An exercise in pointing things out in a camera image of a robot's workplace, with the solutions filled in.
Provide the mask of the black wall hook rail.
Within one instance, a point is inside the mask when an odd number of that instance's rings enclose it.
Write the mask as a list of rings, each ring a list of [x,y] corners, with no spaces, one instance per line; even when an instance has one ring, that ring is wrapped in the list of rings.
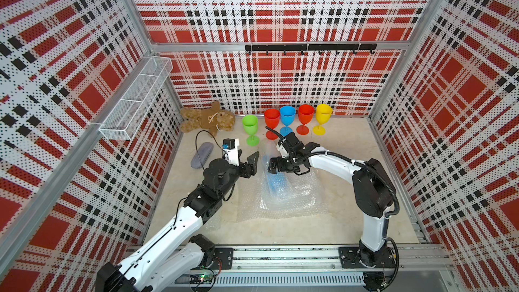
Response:
[[[255,44],[245,45],[246,52],[307,52],[307,51],[351,51],[357,53],[358,51],[368,51],[373,53],[377,49],[377,43],[346,43],[346,44]]]

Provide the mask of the blue wine glass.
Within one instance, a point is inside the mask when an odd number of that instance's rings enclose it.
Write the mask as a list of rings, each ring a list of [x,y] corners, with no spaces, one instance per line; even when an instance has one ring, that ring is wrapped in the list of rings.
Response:
[[[295,120],[296,110],[293,106],[286,105],[280,109],[280,115],[281,122],[284,125],[284,127],[280,129],[280,134],[286,137],[289,133],[293,132],[290,126]]]

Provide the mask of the bright green glass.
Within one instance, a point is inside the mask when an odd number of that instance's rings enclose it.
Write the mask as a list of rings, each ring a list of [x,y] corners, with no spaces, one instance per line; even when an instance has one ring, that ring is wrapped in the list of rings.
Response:
[[[245,133],[248,135],[247,144],[255,147],[259,144],[259,137],[256,136],[258,132],[258,118],[254,115],[247,115],[242,120],[242,125]]]

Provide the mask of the light blue glass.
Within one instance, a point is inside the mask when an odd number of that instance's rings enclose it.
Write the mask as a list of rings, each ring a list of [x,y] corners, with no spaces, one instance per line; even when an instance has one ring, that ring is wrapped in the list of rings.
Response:
[[[295,212],[320,202],[320,192],[312,173],[302,177],[293,173],[270,174],[270,155],[262,157],[263,179],[261,207],[273,212]]]

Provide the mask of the red wine glass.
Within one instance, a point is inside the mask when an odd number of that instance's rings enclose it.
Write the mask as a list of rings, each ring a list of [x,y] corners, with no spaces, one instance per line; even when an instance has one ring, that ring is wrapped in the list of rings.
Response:
[[[298,119],[300,121],[300,125],[297,127],[297,133],[300,135],[307,135],[309,133],[309,128],[307,124],[309,124],[314,115],[314,108],[311,105],[301,105],[298,109]]]

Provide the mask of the wrapped pale green glass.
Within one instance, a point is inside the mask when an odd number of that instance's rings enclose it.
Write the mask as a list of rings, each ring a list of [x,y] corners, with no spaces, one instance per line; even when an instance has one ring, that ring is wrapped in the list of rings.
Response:
[[[220,229],[221,223],[222,210],[219,210],[204,224],[203,229],[205,231],[217,231]]]

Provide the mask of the pink red glass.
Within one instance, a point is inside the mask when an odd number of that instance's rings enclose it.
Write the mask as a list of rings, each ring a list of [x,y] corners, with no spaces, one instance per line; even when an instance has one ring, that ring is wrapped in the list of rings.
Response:
[[[271,109],[266,110],[264,113],[264,120],[265,120],[266,126],[271,129],[275,129],[279,124],[280,117],[281,117],[281,114],[277,109],[271,108]],[[277,135],[271,131],[267,131],[266,138],[269,140],[278,139]]]

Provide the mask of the brown teddy bear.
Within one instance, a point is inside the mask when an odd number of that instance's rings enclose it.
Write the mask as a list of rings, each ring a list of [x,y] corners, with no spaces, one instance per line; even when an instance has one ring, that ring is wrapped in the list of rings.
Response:
[[[213,136],[220,131],[231,132],[235,125],[235,115],[221,108],[219,101],[213,101],[206,109],[182,108],[184,121],[181,131],[188,133],[195,130],[209,131]]]

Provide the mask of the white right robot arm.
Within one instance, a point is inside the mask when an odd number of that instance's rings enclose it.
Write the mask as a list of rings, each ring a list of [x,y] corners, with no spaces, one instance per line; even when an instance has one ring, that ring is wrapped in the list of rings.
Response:
[[[271,158],[268,171],[293,173],[302,176],[313,168],[327,171],[350,183],[357,207],[363,213],[363,233],[359,241],[358,261],[366,268],[374,268],[387,257],[389,219],[400,212],[397,191],[382,164],[376,159],[353,160],[328,150],[317,143],[303,144],[293,132],[286,136],[272,128],[268,132],[278,137],[279,157]]]

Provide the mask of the green circuit board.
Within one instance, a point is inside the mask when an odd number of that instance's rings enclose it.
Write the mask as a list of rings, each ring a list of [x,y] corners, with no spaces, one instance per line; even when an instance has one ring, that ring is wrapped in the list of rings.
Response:
[[[215,281],[213,274],[194,273],[189,276],[189,285],[191,286],[209,286]]]

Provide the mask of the yellow glass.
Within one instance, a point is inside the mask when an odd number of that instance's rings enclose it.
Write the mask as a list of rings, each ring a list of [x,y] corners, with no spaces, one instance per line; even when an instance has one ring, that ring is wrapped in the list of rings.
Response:
[[[316,121],[317,125],[313,128],[313,133],[315,135],[324,135],[326,133],[326,129],[323,127],[326,124],[332,115],[332,108],[327,104],[320,104],[316,109]]]

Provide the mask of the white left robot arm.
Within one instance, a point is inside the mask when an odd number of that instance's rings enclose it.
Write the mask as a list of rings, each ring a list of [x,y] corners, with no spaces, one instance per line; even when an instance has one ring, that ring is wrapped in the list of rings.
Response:
[[[194,268],[216,263],[215,244],[197,231],[222,207],[240,178],[257,173],[259,152],[246,162],[212,160],[202,183],[178,204],[171,221],[119,264],[97,272],[96,291],[162,291]]]

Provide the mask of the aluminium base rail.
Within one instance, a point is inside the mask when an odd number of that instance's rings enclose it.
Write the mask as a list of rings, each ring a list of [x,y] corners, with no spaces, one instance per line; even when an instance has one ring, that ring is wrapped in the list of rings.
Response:
[[[398,243],[400,270],[444,270],[453,262],[436,244]],[[218,246],[209,256],[212,269],[226,271],[332,272],[335,270],[393,270],[395,252],[385,251],[371,267],[360,261],[354,245],[234,245]]]

